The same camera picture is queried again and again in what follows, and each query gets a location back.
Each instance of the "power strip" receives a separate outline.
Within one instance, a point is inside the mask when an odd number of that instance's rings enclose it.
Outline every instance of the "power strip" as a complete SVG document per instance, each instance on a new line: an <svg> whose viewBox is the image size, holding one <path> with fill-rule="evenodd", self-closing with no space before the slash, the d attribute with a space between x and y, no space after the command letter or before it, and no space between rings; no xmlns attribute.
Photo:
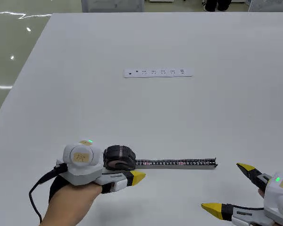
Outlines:
<svg viewBox="0 0 283 226"><path fill-rule="evenodd" d="M138 68L124 69L125 78L192 77L191 68Z"/></svg>

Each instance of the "floor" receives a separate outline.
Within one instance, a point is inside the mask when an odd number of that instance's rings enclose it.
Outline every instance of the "floor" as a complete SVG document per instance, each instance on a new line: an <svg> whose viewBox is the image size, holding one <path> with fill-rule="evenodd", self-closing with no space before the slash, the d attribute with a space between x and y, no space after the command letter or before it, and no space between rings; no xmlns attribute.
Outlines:
<svg viewBox="0 0 283 226"><path fill-rule="evenodd" d="M247 11L233 3L229 11ZM80 0L0 0L0 107L52 13L81 12ZM146 12L200 12L201 0L145 2Z"/></svg>

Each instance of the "white device housing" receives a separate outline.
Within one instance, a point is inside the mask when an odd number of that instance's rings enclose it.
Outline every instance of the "white device housing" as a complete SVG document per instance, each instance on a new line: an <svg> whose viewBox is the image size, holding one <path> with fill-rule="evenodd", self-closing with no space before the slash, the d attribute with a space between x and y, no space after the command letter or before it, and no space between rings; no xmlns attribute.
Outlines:
<svg viewBox="0 0 283 226"><path fill-rule="evenodd" d="M63 160L57 164L67 163L68 171L60 174L73 185L85 185L102 175L104 168L103 152L88 140L67 145Z"/></svg>
<svg viewBox="0 0 283 226"><path fill-rule="evenodd" d="M283 174L280 172L269 180L264 196L265 215L283 225Z"/></svg>

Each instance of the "human hand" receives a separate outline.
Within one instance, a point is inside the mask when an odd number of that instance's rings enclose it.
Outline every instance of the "human hand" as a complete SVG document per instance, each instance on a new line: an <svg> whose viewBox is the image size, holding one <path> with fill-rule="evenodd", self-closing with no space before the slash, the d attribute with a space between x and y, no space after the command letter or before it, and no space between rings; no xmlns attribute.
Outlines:
<svg viewBox="0 0 283 226"><path fill-rule="evenodd" d="M258 189L259 195L261 195L262 198L264 198L264 192Z"/></svg>
<svg viewBox="0 0 283 226"><path fill-rule="evenodd" d="M93 183L83 186L64 186L53 195L40 226L77 225L101 191L102 187Z"/></svg>

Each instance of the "white tabletop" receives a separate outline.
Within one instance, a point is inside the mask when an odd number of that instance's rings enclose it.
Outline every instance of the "white tabletop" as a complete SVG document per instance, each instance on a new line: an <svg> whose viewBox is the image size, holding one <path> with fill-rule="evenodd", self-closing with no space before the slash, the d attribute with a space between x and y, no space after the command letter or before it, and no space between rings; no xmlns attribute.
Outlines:
<svg viewBox="0 0 283 226"><path fill-rule="evenodd" d="M125 79L190 67L192 78ZM0 110L0 225L38 223L28 191L64 146L92 138L137 158L213 158L215 170L144 170L80 225L225 225L200 207L261 207L236 167L283 171L283 13L54 14ZM42 214L50 182L33 194Z"/></svg>

